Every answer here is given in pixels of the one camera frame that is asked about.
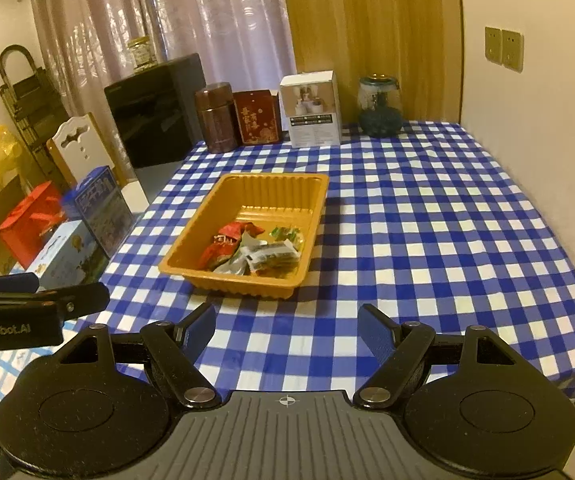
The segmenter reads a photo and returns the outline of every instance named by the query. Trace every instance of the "red gift box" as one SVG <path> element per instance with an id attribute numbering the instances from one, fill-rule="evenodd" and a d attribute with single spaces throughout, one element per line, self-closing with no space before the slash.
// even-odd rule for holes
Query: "red gift box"
<path id="1" fill-rule="evenodd" d="M 37 186 L 0 225 L 0 237 L 27 269 L 43 248 L 43 235 L 63 221 L 61 195 L 51 182 Z"/>

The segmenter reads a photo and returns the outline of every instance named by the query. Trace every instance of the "wall socket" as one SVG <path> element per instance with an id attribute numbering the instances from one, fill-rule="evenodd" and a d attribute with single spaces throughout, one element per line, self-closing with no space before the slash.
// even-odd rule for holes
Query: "wall socket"
<path id="1" fill-rule="evenodd" d="M 485 27 L 485 57 L 493 63 L 503 63 L 503 39 L 501 29 Z"/>
<path id="2" fill-rule="evenodd" d="M 523 35 L 512 30 L 503 30 L 503 66 L 516 72 L 523 72 Z"/>

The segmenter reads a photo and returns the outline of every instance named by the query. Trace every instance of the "orange basket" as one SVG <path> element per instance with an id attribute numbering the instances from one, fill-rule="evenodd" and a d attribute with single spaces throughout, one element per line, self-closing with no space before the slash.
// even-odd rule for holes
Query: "orange basket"
<path id="1" fill-rule="evenodd" d="M 208 290 L 289 298 L 305 279 L 330 179 L 324 174 L 243 173 L 221 177 L 175 240 L 159 270 L 183 276 Z M 303 235 L 298 266 L 283 278 L 235 276 L 197 269 L 203 250 L 221 227 L 232 221 L 265 229 L 260 239 L 273 241 L 276 226 L 295 227 Z"/>

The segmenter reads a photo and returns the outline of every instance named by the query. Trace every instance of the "wooden panel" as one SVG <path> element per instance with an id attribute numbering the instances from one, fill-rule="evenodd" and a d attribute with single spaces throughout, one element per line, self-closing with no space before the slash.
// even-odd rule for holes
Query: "wooden panel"
<path id="1" fill-rule="evenodd" d="M 334 69 L 343 120 L 355 121 L 359 78 L 392 74 L 408 119 L 458 121 L 460 0 L 286 0 L 299 72 Z"/>

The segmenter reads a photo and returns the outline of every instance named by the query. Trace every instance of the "blue and white tablecloth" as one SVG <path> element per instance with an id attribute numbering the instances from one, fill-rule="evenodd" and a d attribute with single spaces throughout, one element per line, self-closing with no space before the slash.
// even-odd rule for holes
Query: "blue and white tablecloth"
<path id="1" fill-rule="evenodd" d="M 219 177 L 247 171 L 330 175 L 310 272 L 288 300 L 224 297 L 157 269 Z M 197 365 L 222 393 L 346 389 L 351 397 L 377 367 L 357 337 L 357 308 L 369 302 L 437 332 L 491 327 L 575 399 L 575 270 L 518 186 L 458 124 L 410 123 L 388 140 L 347 131 L 337 147 L 212 155 L 199 144 L 102 281 L 112 302 L 77 329 L 102 322 L 134 332 L 211 301 L 217 329 Z M 0 399 L 49 351 L 0 352 Z M 448 372 L 432 371 L 431 379 Z"/>

